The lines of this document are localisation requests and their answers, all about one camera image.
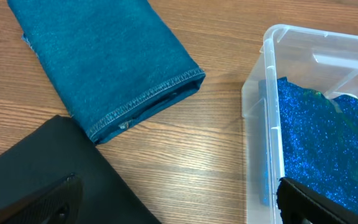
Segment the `black cloth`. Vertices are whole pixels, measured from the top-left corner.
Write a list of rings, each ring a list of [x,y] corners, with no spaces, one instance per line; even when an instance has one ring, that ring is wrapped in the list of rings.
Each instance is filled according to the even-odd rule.
[[[0,209],[70,174],[83,183],[78,223],[159,222],[85,132],[59,115],[0,155]]]

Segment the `blue denim jeans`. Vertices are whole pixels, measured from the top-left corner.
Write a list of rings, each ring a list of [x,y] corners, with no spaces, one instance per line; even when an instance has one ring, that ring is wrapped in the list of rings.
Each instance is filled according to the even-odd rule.
[[[205,72],[146,0],[9,0],[70,116],[102,144],[196,93]]]

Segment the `blue glitter fabric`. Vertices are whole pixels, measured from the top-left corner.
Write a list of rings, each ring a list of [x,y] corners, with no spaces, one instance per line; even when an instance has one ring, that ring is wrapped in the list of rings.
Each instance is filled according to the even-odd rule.
[[[285,175],[358,214],[358,99],[277,79]]]

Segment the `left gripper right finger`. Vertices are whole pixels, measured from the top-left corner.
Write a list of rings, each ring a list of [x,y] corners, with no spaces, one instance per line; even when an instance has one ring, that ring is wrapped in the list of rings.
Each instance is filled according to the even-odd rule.
[[[283,224],[358,224],[358,214],[288,177],[280,179],[277,205]]]

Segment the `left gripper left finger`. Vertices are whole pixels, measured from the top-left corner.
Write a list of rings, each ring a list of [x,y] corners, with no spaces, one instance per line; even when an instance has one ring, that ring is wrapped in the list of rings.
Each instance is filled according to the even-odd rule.
[[[0,224],[73,224],[82,198],[82,180],[70,174],[0,209]]]

